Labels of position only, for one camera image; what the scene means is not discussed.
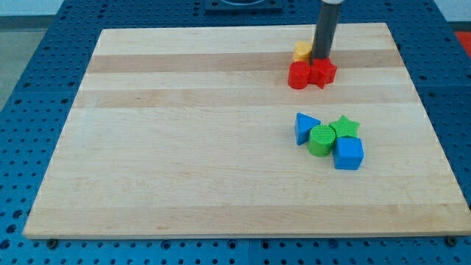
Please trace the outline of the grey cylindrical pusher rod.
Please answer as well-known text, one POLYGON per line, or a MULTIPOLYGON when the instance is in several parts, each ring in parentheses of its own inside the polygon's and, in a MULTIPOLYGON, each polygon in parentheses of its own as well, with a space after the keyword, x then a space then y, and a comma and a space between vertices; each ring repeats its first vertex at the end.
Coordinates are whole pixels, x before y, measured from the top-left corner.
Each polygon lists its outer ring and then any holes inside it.
POLYGON ((323 60, 329 57, 336 27, 339 22, 341 6, 342 0, 322 0, 314 31, 311 60, 323 60))

